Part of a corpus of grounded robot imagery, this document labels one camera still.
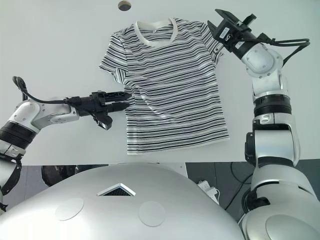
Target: black cable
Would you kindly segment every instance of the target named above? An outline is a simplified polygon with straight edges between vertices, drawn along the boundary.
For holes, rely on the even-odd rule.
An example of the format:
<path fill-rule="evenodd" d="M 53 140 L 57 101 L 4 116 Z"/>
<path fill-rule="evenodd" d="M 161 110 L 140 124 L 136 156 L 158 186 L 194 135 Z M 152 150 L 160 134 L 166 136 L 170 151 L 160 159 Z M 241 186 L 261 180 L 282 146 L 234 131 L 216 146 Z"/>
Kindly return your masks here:
<path fill-rule="evenodd" d="M 239 183 L 243 183 L 244 181 L 241 181 L 236 175 L 235 175 L 235 172 L 234 172 L 234 169 L 233 169 L 233 163 L 234 162 L 231 162 L 230 164 L 230 170 L 231 170 L 231 173 L 233 175 L 233 177 L 239 182 Z"/>
<path fill-rule="evenodd" d="M 26 88 L 26 84 L 21 77 L 14 76 L 14 77 L 12 77 L 12 80 L 13 80 L 14 84 L 17 85 L 17 87 L 20 89 L 20 91 L 22 92 L 23 95 L 28 96 L 29 98 L 31 98 L 32 100 L 34 100 L 38 103 L 41 103 L 41 104 L 68 104 L 68 101 L 66 101 L 66 100 L 51 100 L 51 101 L 40 100 L 40 99 L 32 96 L 30 93 L 28 93 L 27 88 Z"/>
<path fill-rule="evenodd" d="M 236 191 L 236 193 L 233 195 L 233 197 L 231 198 L 231 201 L 229 202 L 229 204 L 224 208 L 224 210 L 227 210 L 230 205 L 232 204 L 232 202 L 235 200 L 236 196 L 238 195 L 238 193 L 240 192 L 240 190 L 242 189 L 242 187 L 244 186 L 245 182 L 253 175 L 253 173 L 251 173 L 249 176 L 247 176 L 245 178 L 245 180 L 241 183 L 241 185 L 239 186 L 238 190 Z"/>
<path fill-rule="evenodd" d="M 247 206 L 247 197 L 248 197 L 248 194 L 250 193 L 250 191 L 251 191 L 251 188 L 249 188 L 247 191 L 245 191 L 244 194 L 242 195 L 242 199 L 241 199 L 242 209 L 245 214 L 247 214 L 249 212 L 249 208 Z"/>
<path fill-rule="evenodd" d="M 289 56 L 287 56 L 283 60 L 283 66 L 288 62 L 288 60 L 295 55 L 296 53 L 300 52 L 302 49 L 306 48 L 310 45 L 310 40 L 308 38 L 301 38 L 301 39 L 290 39 L 290 40 L 281 40 L 276 41 L 275 38 L 272 40 L 262 40 L 262 39 L 242 39 L 242 42 L 251 42 L 251 43 L 264 43 L 264 44 L 270 44 L 272 46 L 277 47 L 298 47 L 296 50 L 294 50 Z"/>

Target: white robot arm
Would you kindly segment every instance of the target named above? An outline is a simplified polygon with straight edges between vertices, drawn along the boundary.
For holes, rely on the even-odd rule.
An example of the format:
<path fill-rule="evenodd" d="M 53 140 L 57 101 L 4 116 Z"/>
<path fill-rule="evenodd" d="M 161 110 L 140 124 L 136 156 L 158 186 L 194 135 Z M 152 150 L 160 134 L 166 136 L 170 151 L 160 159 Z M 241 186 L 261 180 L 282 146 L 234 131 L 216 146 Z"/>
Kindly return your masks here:
<path fill-rule="evenodd" d="M 228 11 L 218 27 L 208 22 L 214 39 L 245 64 L 252 77 L 254 119 L 246 135 L 245 158 L 255 166 L 251 188 L 242 198 L 246 215 L 239 223 L 247 240 L 320 239 L 320 204 L 306 176 L 294 168 L 300 144 L 292 116 L 287 80 L 282 67 L 309 39 L 275 41 L 262 33 L 258 38 L 248 25 Z M 298 46 L 283 60 L 263 43 Z"/>
<path fill-rule="evenodd" d="M 0 214 L 6 209 L 2 204 L 2 197 L 17 184 L 21 171 L 21 158 L 41 129 L 52 124 L 77 121 L 79 117 L 91 115 L 99 127 L 108 130 L 112 125 L 112 118 L 108 113 L 125 109 L 129 104 L 122 101 L 131 96 L 125 92 L 97 91 L 88 97 L 77 96 L 66 97 L 64 100 L 44 101 L 28 93 L 21 77 L 14 76 L 13 82 L 22 91 L 23 101 L 0 129 Z"/>

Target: white table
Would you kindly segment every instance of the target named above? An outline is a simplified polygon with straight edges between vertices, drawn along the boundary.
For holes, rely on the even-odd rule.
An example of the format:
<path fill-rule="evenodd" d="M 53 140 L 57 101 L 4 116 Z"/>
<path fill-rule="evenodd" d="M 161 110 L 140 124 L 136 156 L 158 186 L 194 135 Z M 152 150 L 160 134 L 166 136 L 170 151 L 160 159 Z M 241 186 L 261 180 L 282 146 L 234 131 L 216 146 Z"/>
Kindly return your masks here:
<path fill-rule="evenodd" d="M 289 80 L 292 112 L 301 142 L 301 158 L 320 157 L 320 2 L 315 0 L 130 0 L 118 10 L 118 0 L 1 0 L 0 7 L 0 124 L 21 101 L 12 76 L 24 78 L 40 99 L 88 96 L 96 90 L 121 91 L 123 86 L 98 69 L 110 34 L 136 20 L 155 22 L 167 17 L 210 20 L 214 9 L 240 19 L 254 13 L 251 28 L 271 38 L 310 38 L 311 45 L 283 69 Z M 277 48 L 285 57 L 293 48 Z M 225 51 L 217 67 L 220 96 L 231 140 L 187 150 L 128 156 L 124 112 L 112 113 L 109 131 L 91 117 L 43 129 L 27 149 L 24 165 L 111 164 L 123 162 L 244 161 L 246 133 L 252 129 L 251 79 L 245 66 Z"/>

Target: striped t-shirt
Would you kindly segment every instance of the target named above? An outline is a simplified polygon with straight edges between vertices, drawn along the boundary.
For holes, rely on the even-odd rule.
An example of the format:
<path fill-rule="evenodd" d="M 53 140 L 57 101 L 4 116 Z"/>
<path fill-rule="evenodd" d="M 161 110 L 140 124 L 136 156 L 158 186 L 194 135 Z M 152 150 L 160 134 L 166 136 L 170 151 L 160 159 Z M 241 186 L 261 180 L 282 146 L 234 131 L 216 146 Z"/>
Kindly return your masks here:
<path fill-rule="evenodd" d="M 129 155 L 229 139 L 215 73 L 223 45 L 202 22 L 169 20 L 114 33 L 99 66 L 132 94 L 125 110 Z"/>

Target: floor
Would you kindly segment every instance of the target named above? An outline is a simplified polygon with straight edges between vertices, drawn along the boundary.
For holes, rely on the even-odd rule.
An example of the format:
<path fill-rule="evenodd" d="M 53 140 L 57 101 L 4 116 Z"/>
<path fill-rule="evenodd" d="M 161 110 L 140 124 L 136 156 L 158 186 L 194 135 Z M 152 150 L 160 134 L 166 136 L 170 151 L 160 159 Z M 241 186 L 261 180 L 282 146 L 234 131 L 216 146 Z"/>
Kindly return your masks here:
<path fill-rule="evenodd" d="M 240 186 L 240 183 L 232 176 L 229 162 L 189 162 L 185 166 L 188 177 L 195 183 L 207 180 L 210 186 L 219 189 L 219 202 L 223 208 L 229 204 Z M 308 177 L 318 199 L 320 199 L 320 159 L 301 160 L 297 168 Z M 233 169 L 234 174 L 243 180 L 253 172 L 254 168 L 247 162 L 235 162 Z M 241 198 L 249 187 L 249 184 L 244 185 L 227 209 L 236 221 L 244 213 L 241 207 Z M 3 201 L 5 204 L 9 204 L 7 209 L 10 209 L 46 188 L 47 186 L 41 177 L 41 166 L 24 166 L 18 184 L 8 195 L 4 196 Z"/>

